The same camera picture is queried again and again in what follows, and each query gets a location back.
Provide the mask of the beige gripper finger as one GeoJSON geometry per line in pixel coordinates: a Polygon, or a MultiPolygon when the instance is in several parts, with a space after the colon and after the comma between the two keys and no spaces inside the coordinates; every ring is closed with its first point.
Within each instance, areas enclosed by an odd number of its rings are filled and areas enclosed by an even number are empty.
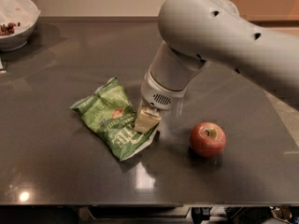
{"type": "Polygon", "coordinates": [[[137,109],[134,129],[140,133],[146,133],[155,127],[162,119],[157,108],[146,105],[141,102],[137,109]]]}

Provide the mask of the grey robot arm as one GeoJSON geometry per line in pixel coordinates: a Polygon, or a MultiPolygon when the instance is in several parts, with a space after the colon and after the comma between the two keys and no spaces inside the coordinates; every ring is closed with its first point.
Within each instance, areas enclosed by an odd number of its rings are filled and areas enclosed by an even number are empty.
{"type": "Polygon", "coordinates": [[[146,133],[181,99],[190,80],[220,63],[272,93],[299,105],[299,37],[243,20],[229,0],[165,0],[159,47],[141,85],[135,130],[146,133]]]}

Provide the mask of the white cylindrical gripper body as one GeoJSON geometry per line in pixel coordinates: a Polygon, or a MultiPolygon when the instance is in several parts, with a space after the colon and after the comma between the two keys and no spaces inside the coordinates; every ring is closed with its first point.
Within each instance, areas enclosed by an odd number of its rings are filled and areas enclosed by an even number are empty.
{"type": "Polygon", "coordinates": [[[142,82],[142,101],[159,110],[171,109],[205,67],[206,61],[200,57],[176,52],[163,42],[142,82]]]}

